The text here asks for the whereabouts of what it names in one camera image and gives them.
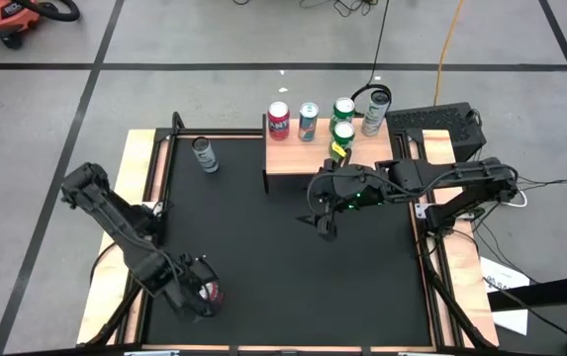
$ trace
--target red soda can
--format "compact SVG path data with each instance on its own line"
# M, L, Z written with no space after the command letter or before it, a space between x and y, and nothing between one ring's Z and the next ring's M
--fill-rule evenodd
M267 110L267 122L270 137L274 139L285 139L290 133L290 110L283 102L270 104Z

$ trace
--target can lid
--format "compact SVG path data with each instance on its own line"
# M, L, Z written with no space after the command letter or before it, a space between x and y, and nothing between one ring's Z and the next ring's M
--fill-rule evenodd
M390 101L389 95L383 90L376 90L373 93L371 93L371 100L374 103L380 105L387 104Z
M274 102L270 104L268 112L273 117L281 118L284 117L289 112L289 110L287 109L287 104L283 102Z
M301 105L301 115L306 118L313 118L319 114L319 106L314 103L305 103Z
M341 113L350 113L353 111L354 107L355 104L353 104L353 100L349 98L340 98L335 101L335 108Z
M340 138L349 138L353 136L355 129L353 128L353 125L351 123L340 122L335 124L333 132Z
M206 150L206 148L208 148L208 145L208 139L203 136L199 136L193 140L193 149L195 149L196 151L201 152L203 150Z

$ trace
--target yellow cable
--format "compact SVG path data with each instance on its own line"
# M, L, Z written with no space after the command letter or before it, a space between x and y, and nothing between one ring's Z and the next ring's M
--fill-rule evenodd
M457 5L457 9L454 11L454 18L452 18L450 30L448 30L448 36L445 38L443 50L441 51L441 57L439 58L439 67L437 68L437 82L434 85L434 100L432 101L432 104L435 106L437 105L437 95L439 94L439 83L441 82L441 67L443 67L443 59L445 58L445 53L448 51L448 45L450 44L452 33L454 33L454 26L457 24L457 19L459 18L459 13L461 12L462 6L463 0L459 0L459 5Z

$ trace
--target yellow label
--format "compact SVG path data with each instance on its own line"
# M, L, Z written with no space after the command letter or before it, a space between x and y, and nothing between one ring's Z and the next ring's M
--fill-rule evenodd
M342 149L342 147L340 147L339 144L337 144L335 141L333 141L331 143L331 149L337 153L340 157L345 157L346 156L346 152L344 151L344 149Z

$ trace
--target concrete floor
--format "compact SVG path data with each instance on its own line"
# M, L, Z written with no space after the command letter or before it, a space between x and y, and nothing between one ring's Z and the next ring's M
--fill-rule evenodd
M384 4L345 19L329 4L301 9L292 0L76 1L82 21L43 21L21 50L0 43L0 353L76 341L101 231L48 194L61 174L94 161L114 180L127 131L167 127L175 110L190 128L257 128L274 100L328 108L370 72L320 63L372 62ZM393 1L379 62L436 63L457 2ZM567 1L548 4L567 43ZM113 63L176 65L118 70ZM210 65L179 65L196 63ZM290 64L258 70L233 63ZM531 179L567 177L567 57L538 0L466 1L446 63L552 65L445 72L439 103L467 101L480 110L484 157L498 156ZM431 105L434 71L376 76L394 93L392 109ZM63 149L67 139L71 152ZM489 226L533 278L567 277L567 185L527 195L526 209L501 207ZM38 252L34 266L27 250ZM545 313L566 322L562 309ZM528 337L499 335L504 348L525 351L564 341L533 318Z

